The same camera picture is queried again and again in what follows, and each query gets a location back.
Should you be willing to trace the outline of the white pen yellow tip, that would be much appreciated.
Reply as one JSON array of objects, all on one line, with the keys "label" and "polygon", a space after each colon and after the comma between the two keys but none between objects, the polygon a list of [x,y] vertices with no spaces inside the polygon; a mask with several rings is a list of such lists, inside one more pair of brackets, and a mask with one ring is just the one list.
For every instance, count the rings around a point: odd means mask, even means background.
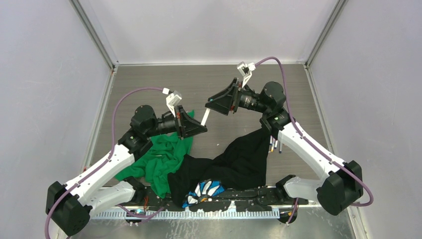
[{"label": "white pen yellow tip", "polygon": [[271,138],[269,152],[273,152],[273,150],[274,150],[274,143],[275,143],[275,139],[274,138]]}]

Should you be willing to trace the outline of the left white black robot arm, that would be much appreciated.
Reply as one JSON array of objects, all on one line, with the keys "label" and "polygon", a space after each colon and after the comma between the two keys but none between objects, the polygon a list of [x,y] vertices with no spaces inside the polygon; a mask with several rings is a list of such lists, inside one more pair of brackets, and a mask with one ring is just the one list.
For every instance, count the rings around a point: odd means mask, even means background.
[{"label": "left white black robot arm", "polygon": [[198,121],[182,106],[175,106],[160,118],[149,105],[139,106],[131,118],[130,129],[115,143],[110,152],[74,179],[61,184],[56,181],[47,190],[45,237],[53,221],[65,235],[79,233],[91,217],[115,205],[143,203],[142,184],[133,177],[125,179],[105,192],[100,188],[121,170],[141,158],[153,145],[153,136],[176,133],[188,138],[207,132],[206,118]]}]

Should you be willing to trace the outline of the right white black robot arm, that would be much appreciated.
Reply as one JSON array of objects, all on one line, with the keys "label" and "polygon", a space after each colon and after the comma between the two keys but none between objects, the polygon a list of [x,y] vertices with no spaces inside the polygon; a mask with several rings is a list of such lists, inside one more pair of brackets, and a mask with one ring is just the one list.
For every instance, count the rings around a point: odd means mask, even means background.
[{"label": "right white black robot arm", "polygon": [[260,112],[262,128],[280,145],[294,151],[318,177],[310,180],[286,176],[276,184],[277,200],[284,205],[296,198],[315,201],[336,216],[363,196],[361,166],[333,155],[306,133],[284,108],[286,100],[278,82],[268,82],[256,93],[233,79],[227,88],[208,98],[205,107],[223,115],[235,113],[238,108]]}]

